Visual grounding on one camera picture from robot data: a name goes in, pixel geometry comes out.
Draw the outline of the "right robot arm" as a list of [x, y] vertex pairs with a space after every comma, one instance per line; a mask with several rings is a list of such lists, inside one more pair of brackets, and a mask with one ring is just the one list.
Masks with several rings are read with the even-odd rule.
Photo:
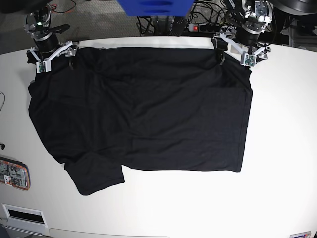
[[33, 39], [35, 46], [27, 51], [28, 59], [36, 65], [37, 73], [46, 73], [52, 70], [52, 60], [61, 55], [74, 57], [79, 43], [73, 41], [61, 42], [57, 34], [70, 29], [70, 25], [63, 24], [51, 28], [51, 13], [49, 4], [29, 13], [24, 25], [25, 31]]

